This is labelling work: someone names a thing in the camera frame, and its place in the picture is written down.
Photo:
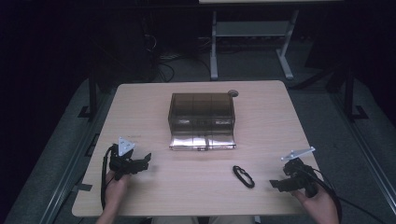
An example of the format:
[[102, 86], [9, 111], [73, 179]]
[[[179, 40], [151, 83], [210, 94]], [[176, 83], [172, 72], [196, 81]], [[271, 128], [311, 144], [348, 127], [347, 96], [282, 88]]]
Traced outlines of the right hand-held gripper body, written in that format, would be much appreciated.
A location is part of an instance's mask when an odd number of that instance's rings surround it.
[[289, 177], [288, 180], [290, 185], [304, 187], [305, 195], [308, 198], [311, 198], [318, 193], [318, 188], [316, 187], [314, 180], [316, 175], [314, 174], [311, 166], [303, 163], [301, 157], [315, 150], [316, 149], [314, 147], [296, 149], [292, 150], [287, 156], [281, 158], [281, 160], [285, 162], [283, 172]]

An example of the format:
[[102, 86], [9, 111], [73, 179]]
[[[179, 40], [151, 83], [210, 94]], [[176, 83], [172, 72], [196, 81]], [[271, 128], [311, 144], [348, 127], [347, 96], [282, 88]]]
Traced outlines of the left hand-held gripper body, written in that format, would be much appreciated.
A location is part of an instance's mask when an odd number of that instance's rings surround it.
[[144, 170], [143, 160], [132, 160], [135, 143], [120, 137], [110, 150], [109, 168], [115, 173], [114, 179], [120, 180], [124, 175], [135, 175]]

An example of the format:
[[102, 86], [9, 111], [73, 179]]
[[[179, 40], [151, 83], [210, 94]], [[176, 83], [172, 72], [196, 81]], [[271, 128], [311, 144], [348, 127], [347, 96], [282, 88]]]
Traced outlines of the brown transparent storage box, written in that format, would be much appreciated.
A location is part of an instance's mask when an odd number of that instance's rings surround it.
[[233, 95], [229, 92], [173, 93], [168, 124], [172, 150], [236, 148]]

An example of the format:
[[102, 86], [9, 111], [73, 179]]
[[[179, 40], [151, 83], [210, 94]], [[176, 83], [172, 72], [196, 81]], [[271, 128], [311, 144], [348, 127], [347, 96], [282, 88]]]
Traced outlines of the person's left hand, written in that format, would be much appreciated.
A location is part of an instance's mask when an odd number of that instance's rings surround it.
[[115, 179], [115, 173], [109, 171], [106, 175], [106, 212], [116, 214], [127, 192], [131, 176], [124, 175], [120, 180]]

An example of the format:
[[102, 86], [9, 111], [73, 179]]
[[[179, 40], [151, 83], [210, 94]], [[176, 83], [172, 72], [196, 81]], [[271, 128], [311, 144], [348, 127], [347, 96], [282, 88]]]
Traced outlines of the person's right hand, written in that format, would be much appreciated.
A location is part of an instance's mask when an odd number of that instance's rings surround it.
[[317, 185], [317, 188], [318, 193], [311, 198], [299, 190], [292, 191], [290, 194], [317, 224], [340, 224], [333, 199], [322, 186]]

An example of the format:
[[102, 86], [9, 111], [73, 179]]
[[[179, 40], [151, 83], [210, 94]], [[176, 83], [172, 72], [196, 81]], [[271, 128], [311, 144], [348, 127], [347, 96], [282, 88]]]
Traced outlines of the black metal stand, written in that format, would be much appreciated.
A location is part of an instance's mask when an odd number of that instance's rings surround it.
[[354, 100], [354, 74], [349, 64], [345, 68], [344, 113], [349, 121], [368, 119], [368, 115], [360, 105], [355, 105]]
[[88, 76], [89, 104], [84, 105], [78, 114], [79, 118], [92, 121], [97, 113], [97, 67], [94, 66]]

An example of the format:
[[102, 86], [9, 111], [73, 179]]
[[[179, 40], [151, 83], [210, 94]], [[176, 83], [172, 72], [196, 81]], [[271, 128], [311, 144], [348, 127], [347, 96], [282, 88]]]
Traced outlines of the person's legs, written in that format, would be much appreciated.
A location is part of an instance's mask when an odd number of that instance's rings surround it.
[[150, 224], [256, 224], [251, 216], [154, 217]]

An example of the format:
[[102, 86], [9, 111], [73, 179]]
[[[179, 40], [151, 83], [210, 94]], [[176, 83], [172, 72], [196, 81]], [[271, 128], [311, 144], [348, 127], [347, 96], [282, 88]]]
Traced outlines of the metal floor rail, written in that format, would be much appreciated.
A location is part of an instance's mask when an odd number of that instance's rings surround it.
[[396, 188], [394, 188], [387, 175], [384, 173], [382, 167], [380, 166], [378, 160], [375, 155], [371, 151], [371, 148], [367, 141], [364, 139], [361, 130], [358, 128], [356, 121], [347, 115], [347, 112], [344, 109], [343, 101], [337, 94], [331, 94], [330, 98], [332, 102], [336, 106], [336, 109], [340, 116], [342, 117], [344, 123], [348, 127], [351, 132], [353, 138], [357, 142], [359, 149], [366, 163], [368, 164], [368, 168], [372, 173], [372, 176], [378, 185], [380, 191], [384, 195], [392, 213], [396, 216]]
[[111, 93], [97, 93], [96, 96], [97, 111], [91, 117], [88, 103], [82, 100], [83, 94], [77, 94], [72, 100], [72, 108], [66, 110], [51, 137], [49, 152], [42, 157], [42, 168], [53, 191], [38, 224], [53, 224], [69, 194], [86, 172], [113, 99]]

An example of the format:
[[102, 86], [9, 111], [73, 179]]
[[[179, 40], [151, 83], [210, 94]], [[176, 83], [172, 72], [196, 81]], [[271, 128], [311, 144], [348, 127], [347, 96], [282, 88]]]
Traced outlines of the white metal table frame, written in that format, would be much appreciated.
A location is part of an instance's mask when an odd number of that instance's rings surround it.
[[219, 78], [217, 60], [218, 37], [283, 37], [284, 43], [276, 50], [276, 56], [286, 79], [294, 79], [290, 65], [286, 58], [287, 49], [299, 15], [294, 10], [288, 21], [219, 21], [218, 13], [212, 13], [211, 50], [210, 50], [210, 79]]

